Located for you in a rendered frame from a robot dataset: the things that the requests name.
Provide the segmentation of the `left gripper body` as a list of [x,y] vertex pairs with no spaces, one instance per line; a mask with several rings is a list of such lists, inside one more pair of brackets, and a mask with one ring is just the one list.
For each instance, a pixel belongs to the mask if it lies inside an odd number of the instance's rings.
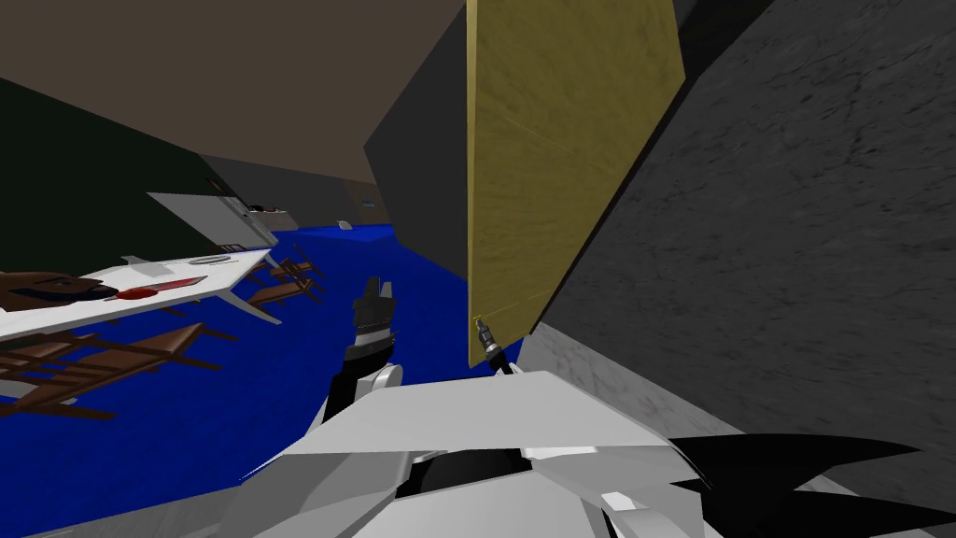
[[356,334],[381,332],[389,329],[394,317],[396,301],[392,297],[365,295],[353,302]]

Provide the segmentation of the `brown wooden chair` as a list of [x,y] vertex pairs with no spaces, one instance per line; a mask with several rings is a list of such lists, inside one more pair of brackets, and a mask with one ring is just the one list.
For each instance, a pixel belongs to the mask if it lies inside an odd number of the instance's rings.
[[279,263],[277,267],[271,266],[268,262],[261,262],[257,268],[267,269],[269,271],[269,275],[279,282],[288,282],[288,274],[284,269],[285,265],[291,265],[296,271],[302,272],[304,274],[311,272],[320,278],[325,277],[324,274],[308,259],[300,246],[295,243],[292,243],[292,246],[298,254],[298,257],[302,259],[301,262],[295,262],[291,258],[286,258]]
[[304,295],[317,304],[322,304],[322,300],[313,293],[313,290],[323,291],[308,277],[291,276],[290,281],[286,283],[257,290],[246,302],[254,307],[260,308],[264,304],[282,304],[291,297]]
[[166,362],[220,370],[220,364],[186,355],[202,335],[236,339],[196,323],[133,344],[106,341],[94,333],[68,332],[35,333],[10,340],[11,349],[0,349],[0,380],[25,383],[28,390],[11,403],[0,403],[0,418],[31,414],[110,420],[113,413],[68,401],[132,375],[156,372]]

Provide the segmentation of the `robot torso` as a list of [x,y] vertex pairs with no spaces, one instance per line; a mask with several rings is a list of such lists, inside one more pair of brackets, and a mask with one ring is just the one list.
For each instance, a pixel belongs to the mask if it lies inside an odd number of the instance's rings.
[[[400,497],[416,463],[514,449],[526,471]],[[218,538],[723,538],[658,432],[547,372],[376,389],[240,487]]]

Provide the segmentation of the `white dining table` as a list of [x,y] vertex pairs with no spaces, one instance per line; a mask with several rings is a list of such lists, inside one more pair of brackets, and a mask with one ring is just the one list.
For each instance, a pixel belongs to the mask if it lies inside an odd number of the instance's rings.
[[141,288],[149,284],[169,280],[199,277],[200,282],[184,288],[165,290],[142,300],[115,300],[81,302],[43,310],[16,313],[0,312],[0,342],[37,333],[58,333],[109,319],[119,319],[133,314],[173,307],[194,300],[218,297],[226,303],[252,316],[280,324],[276,319],[239,298],[233,288],[245,278],[258,263],[269,257],[268,250],[253,250],[233,253],[224,263],[191,265],[187,259],[165,262],[167,273],[148,276],[131,265],[114,266],[91,274],[119,290]]

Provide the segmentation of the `yellow door leaf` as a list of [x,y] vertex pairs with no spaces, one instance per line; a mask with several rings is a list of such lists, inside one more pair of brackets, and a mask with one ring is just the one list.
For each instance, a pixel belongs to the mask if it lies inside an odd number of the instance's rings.
[[466,0],[468,317],[529,335],[684,82],[672,0]]

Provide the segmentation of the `white cabinet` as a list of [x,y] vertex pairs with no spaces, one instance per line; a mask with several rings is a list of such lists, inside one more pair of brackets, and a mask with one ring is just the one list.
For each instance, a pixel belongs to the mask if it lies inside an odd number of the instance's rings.
[[265,250],[278,244],[273,233],[251,217],[237,198],[164,192],[148,195],[215,245]]

